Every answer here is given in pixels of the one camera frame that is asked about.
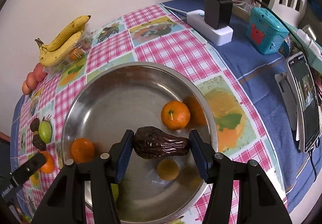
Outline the green apple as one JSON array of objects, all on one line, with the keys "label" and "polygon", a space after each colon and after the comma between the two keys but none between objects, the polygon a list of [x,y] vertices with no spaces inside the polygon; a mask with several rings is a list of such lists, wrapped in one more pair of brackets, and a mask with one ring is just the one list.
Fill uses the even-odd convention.
[{"label": "green apple", "polygon": [[52,138],[52,127],[47,121],[42,121],[39,124],[39,136],[45,143],[50,143]]},{"label": "green apple", "polygon": [[112,194],[114,197],[114,201],[116,202],[119,196],[119,188],[117,184],[111,184],[111,188],[112,188]]}]

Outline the long dark wrinkled avocado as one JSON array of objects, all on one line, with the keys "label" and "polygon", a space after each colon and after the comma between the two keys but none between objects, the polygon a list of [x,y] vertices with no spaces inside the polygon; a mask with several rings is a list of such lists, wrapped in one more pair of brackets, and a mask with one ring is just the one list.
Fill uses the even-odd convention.
[{"label": "long dark wrinkled avocado", "polygon": [[143,159],[158,159],[166,156],[185,156],[190,142],[186,137],[177,137],[153,126],[137,129],[133,149]]}]

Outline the orange tangerine on table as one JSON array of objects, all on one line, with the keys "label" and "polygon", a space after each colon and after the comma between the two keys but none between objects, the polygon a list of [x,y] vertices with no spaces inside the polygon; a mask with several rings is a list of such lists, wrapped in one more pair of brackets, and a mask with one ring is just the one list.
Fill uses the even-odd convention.
[{"label": "orange tangerine on table", "polygon": [[44,165],[40,168],[40,170],[44,174],[52,173],[54,171],[54,169],[55,169],[54,158],[47,151],[40,151],[39,153],[43,154],[43,156],[45,156],[45,159],[46,159],[46,163],[44,163]]}]

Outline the round dark avocado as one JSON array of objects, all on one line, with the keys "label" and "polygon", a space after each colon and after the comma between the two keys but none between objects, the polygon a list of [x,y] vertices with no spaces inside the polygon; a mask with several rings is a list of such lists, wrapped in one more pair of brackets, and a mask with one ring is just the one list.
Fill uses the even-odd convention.
[{"label": "round dark avocado", "polygon": [[37,132],[39,129],[39,124],[40,124],[40,120],[39,118],[34,118],[30,124],[30,130],[31,132]]}]

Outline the small pale red apple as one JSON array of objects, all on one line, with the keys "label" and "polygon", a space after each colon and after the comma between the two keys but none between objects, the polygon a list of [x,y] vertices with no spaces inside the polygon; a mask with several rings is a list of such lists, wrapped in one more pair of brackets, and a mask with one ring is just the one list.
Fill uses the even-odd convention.
[{"label": "small pale red apple", "polygon": [[22,85],[23,94],[28,96],[28,95],[30,95],[31,91],[32,90],[27,86],[26,81],[24,81],[24,83]]}]

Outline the smartphone on stand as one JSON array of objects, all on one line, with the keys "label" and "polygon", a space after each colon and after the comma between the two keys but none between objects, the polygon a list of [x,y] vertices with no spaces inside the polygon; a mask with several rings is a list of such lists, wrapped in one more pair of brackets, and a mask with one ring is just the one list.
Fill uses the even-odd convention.
[{"label": "smartphone on stand", "polygon": [[302,153],[307,153],[320,136],[317,92],[309,65],[302,52],[286,60],[287,81],[295,101],[296,140]]}]

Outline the large red apple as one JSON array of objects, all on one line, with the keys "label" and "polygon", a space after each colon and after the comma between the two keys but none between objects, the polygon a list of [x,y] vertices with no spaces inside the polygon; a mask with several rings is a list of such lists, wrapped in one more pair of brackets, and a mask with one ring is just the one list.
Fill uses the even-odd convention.
[{"label": "large red apple", "polygon": [[37,82],[42,82],[46,78],[47,72],[44,71],[44,66],[41,63],[36,64],[33,75]]}]

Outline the yellow banana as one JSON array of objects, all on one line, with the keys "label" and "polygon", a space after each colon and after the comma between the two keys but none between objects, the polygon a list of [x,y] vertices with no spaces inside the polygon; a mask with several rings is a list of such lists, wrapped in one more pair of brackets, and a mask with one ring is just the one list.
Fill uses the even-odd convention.
[{"label": "yellow banana", "polygon": [[55,51],[46,50],[43,47],[43,42],[39,38],[35,39],[37,45],[39,46],[39,63],[45,67],[50,67],[62,62],[72,48],[76,46],[83,33],[83,31],[78,31],[77,33],[73,34]]},{"label": "yellow banana", "polygon": [[90,15],[81,15],[69,23],[50,44],[42,44],[41,47],[47,51],[55,51],[61,47],[73,34],[83,31]]}]

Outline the white phone stand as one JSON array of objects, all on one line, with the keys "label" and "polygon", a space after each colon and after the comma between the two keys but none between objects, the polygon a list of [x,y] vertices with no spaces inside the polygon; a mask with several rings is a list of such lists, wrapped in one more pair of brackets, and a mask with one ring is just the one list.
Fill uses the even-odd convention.
[{"label": "white phone stand", "polygon": [[287,73],[275,74],[275,81],[280,90],[282,98],[284,100],[285,108],[288,114],[289,123],[293,132],[294,140],[297,144],[300,144],[298,117],[297,117],[297,103],[295,98],[295,91],[289,81]]}]

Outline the round steel bowl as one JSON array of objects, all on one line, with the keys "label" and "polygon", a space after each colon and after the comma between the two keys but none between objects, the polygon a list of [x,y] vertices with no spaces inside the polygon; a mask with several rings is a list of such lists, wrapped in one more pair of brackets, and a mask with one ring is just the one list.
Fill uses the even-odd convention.
[{"label": "round steel bowl", "polygon": [[166,223],[201,197],[189,133],[218,148],[215,120],[201,92],[185,76],[161,64],[132,62],[96,75],[74,100],[62,132],[62,159],[84,138],[96,155],[108,152],[126,130],[135,134],[116,201],[122,223]]}]

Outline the clear plastic clamshell container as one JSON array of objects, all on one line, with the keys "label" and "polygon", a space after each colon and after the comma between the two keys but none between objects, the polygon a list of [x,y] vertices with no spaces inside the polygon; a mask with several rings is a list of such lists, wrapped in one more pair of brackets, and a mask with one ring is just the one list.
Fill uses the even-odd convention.
[{"label": "clear plastic clamshell container", "polygon": [[64,58],[64,60],[54,66],[44,66],[45,72],[51,75],[61,74],[68,66],[70,66],[76,60],[81,59],[82,57],[84,57],[84,55],[86,55],[86,53],[91,48],[93,41],[93,36],[88,24],[85,25],[83,32],[84,33],[81,39],[77,42],[76,46],[72,48],[72,50]]}]

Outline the upper yellow banana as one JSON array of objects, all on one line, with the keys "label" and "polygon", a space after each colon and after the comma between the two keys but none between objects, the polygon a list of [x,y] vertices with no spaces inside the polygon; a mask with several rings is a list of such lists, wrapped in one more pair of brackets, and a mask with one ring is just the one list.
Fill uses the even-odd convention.
[{"label": "upper yellow banana", "polygon": [[69,23],[50,44],[42,44],[41,47],[47,51],[55,51],[61,47],[73,34],[83,31],[90,15],[81,15]]}]

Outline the teal toy box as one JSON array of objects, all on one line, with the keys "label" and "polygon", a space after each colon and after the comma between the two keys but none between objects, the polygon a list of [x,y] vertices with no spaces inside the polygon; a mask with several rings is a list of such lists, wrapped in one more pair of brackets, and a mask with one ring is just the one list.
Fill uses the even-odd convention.
[{"label": "teal toy box", "polygon": [[261,54],[276,53],[288,34],[287,28],[269,10],[252,8],[246,37]]}]

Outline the black power adapter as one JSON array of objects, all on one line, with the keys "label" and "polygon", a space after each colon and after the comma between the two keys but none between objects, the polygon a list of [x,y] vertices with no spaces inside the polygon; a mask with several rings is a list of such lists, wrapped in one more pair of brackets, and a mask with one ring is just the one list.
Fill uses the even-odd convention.
[{"label": "black power adapter", "polygon": [[231,0],[204,0],[204,2],[205,23],[215,30],[229,26],[233,5]]}]

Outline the wooden chair frame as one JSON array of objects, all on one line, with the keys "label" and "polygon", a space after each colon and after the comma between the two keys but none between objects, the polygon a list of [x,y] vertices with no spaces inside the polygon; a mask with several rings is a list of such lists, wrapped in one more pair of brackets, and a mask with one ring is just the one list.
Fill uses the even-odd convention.
[{"label": "wooden chair frame", "polygon": [[4,134],[3,132],[0,132],[0,139],[4,142],[10,143],[10,136]]}]

